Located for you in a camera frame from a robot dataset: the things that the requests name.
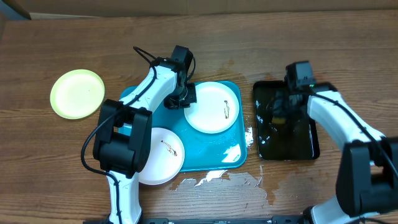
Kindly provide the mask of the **green yellow sponge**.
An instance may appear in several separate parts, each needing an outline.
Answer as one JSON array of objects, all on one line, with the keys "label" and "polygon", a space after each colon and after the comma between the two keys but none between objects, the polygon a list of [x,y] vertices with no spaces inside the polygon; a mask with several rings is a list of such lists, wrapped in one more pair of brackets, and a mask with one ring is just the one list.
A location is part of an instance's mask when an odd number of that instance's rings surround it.
[{"label": "green yellow sponge", "polygon": [[271,120],[272,124],[277,124],[277,125],[282,125],[285,124],[286,122],[287,122],[287,117],[282,115],[274,115]]}]

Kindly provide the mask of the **white plate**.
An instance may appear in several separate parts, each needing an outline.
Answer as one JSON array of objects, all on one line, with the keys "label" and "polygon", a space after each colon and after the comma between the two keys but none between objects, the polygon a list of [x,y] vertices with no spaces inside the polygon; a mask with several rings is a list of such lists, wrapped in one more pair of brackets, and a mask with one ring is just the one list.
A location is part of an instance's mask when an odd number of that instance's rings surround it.
[{"label": "white plate", "polygon": [[172,180],[181,170],[185,149],[180,138],[165,128],[152,128],[150,154],[139,182],[160,185]]},{"label": "white plate", "polygon": [[239,114],[238,97],[231,88],[219,82],[195,86],[197,102],[184,109],[187,122],[197,131],[217,134],[235,123]]}]

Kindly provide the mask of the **yellow green rimmed plate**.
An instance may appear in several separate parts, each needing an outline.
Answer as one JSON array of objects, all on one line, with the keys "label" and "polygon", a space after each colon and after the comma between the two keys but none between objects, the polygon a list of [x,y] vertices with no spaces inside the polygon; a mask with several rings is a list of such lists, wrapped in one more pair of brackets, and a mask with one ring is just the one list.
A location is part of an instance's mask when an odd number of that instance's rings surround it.
[{"label": "yellow green rimmed plate", "polygon": [[95,72],[72,70],[62,75],[50,92],[55,113],[66,119],[81,119],[94,113],[102,104],[105,87]]}]

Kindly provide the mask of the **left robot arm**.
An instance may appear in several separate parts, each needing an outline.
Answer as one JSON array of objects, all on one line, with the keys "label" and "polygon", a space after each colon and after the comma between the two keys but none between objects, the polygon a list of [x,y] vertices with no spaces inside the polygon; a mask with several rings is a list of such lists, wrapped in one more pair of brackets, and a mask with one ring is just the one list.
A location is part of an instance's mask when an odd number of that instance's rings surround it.
[{"label": "left robot arm", "polygon": [[195,58],[186,47],[175,46],[168,58],[155,57],[139,47],[135,51],[149,64],[145,79],[125,98],[106,100],[100,108],[97,127],[85,140],[84,154],[94,142],[93,157],[100,168],[83,166],[106,176],[111,212],[103,223],[139,223],[139,173],[150,154],[152,114],[164,105],[169,110],[188,108],[197,100],[195,85],[189,80],[195,71]]}]

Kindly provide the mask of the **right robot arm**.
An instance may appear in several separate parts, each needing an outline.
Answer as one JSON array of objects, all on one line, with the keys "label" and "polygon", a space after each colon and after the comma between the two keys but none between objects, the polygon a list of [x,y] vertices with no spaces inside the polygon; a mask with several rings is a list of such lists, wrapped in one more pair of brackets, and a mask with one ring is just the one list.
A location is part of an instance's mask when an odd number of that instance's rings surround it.
[{"label": "right robot arm", "polygon": [[303,212],[301,223],[361,223],[397,210],[397,138],[361,119],[328,82],[318,83],[308,61],[286,66],[287,88],[276,95],[271,122],[304,116],[318,122],[342,151],[336,194]]}]

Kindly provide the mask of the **black water tray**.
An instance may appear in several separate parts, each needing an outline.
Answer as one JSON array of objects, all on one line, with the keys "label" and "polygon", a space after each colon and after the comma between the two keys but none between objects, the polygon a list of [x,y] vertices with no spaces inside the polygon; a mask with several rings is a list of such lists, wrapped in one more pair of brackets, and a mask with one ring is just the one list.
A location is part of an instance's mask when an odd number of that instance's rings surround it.
[{"label": "black water tray", "polygon": [[317,129],[314,120],[303,115],[272,124],[272,100],[277,90],[287,91],[283,81],[259,81],[253,85],[259,157],[268,161],[314,160],[320,156]]}]

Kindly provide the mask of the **teal plastic tray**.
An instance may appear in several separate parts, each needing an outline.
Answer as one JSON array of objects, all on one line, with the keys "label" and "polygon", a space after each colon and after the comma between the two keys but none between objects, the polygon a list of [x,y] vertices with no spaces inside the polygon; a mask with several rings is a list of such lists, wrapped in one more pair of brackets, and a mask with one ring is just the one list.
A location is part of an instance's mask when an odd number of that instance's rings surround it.
[{"label": "teal plastic tray", "polygon": [[183,110],[168,110],[160,105],[153,114],[154,128],[165,128],[175,133],[185,148],[181,172],[234,169],[246,161],[243,110],[239,109],[234,124],[221,133],[206,134],[190,126]]}]

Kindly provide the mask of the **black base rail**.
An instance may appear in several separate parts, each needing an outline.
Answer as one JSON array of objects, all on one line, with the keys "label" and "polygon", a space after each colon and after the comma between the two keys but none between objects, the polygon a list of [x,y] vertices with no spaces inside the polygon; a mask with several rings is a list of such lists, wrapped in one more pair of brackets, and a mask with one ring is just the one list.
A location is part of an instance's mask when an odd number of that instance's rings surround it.
[{"label": "black base rail", "polygon": [[167,218],[140,218],[138,224],[309,224],[310,221],[301,215],[277,215],[272,218],[254,218],[254,219],[186,219],[169,220]]}]

